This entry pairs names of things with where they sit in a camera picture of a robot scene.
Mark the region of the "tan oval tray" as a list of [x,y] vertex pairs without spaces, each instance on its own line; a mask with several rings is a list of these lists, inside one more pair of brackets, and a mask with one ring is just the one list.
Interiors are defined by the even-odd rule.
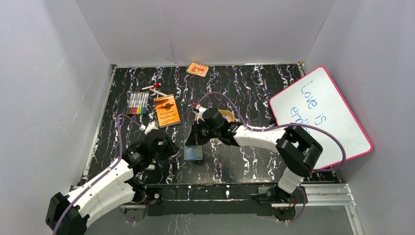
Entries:
[[218,112],[223,116],[224,119],[226,119],[228,122],[235,121],[235,117],[233,112],[227,111],[227,110],[218,110]]

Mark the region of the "green card holder wallet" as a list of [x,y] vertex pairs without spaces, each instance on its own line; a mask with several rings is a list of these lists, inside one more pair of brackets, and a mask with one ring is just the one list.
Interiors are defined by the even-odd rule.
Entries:
[[202,146],[185,146],[184,160],[185,161],[201,161],[203,159]]

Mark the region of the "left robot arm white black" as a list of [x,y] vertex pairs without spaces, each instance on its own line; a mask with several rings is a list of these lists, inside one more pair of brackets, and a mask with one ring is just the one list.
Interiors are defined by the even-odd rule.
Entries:
[[167,159],[179,148],[164,130],[152,129],[144,139],[121,153],[121,158],[84,185],[67,194],[52,196],[46,224],[54,235],[83,235],[87,228],[111,210],[148,199],[146,185],[136,177],[155,169],[156,161]]

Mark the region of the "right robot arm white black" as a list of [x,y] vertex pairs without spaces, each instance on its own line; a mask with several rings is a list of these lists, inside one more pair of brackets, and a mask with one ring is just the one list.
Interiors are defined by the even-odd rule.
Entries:
[[261,130],[245,127],[241,122],[229,122],[216,108],[193,109],[196,120],[185,145],[199,146],[218,139],[229,146],[252,146],[277,152],[286,169],[276,188],[276,198],[287,203],[296,188],[311,174],[323,147],[302,127],[288,126],[281,130]]

